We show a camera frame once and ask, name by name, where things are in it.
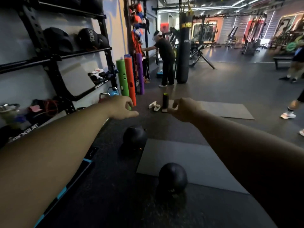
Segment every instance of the black bench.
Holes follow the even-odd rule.
[[[291,61],[293,56],[277,56],[273,57],[273,60],[275,61],[276,64],[276,70],[278,69],[278,61],[283,60],[283,61]]]

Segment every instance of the punching bag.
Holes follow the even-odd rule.
[[[180,41],[177,48],[177,67],[176,80],[177,83],[183,84],[188,80],[189,58],[191,50],[191,42],[189,40],[190,28],[192,26],[191,12],[180,14]]]

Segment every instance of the blue kettlebell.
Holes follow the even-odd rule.
[[[108,88],[107,92],[110,94],[111,97],[114,96],[114,95],[119,95],[118,90],[117,90],[116,87],[111,87],[110,86]]]

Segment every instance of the shorts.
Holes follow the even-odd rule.
[[[293,62],[304,62],[304,48],[292,58]]]
[[[297,100],[300,102],[304,102],[304,90],[302,91],[302,93],[300,94]]]

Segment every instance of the weight bench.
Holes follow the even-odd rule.
[[[291,61],[292,60],[292,56],[277,56],[277,57],[273,57],[273,60],[275,61],[276,64],[276,70],[278,69],[278,61],[283,60],[283,61]]]

